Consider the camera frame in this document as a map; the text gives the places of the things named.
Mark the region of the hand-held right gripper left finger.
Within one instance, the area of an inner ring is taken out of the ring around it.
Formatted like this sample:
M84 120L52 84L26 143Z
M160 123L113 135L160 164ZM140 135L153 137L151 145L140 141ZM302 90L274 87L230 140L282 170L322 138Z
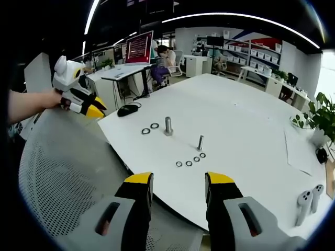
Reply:
M145 250L151 220L153 173L126 178L114 196L84 212L76 227L59 238L62 250Z

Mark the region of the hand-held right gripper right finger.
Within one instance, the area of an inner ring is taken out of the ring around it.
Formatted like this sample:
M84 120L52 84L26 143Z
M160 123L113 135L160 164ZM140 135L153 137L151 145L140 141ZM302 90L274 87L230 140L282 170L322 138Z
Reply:
M243 196L232 178L206 172L205 183L211 250L302 250L305 240L283 232L276 216Z

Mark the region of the person's left hand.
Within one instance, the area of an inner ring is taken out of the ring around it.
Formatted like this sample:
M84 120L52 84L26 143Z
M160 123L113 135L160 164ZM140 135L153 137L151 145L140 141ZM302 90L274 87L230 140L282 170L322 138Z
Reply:
M39 94L39 99L41 107L44 109L51 109L55 107L61 107L66 111L70 109L71 102L63 98L62 93L56 89Z

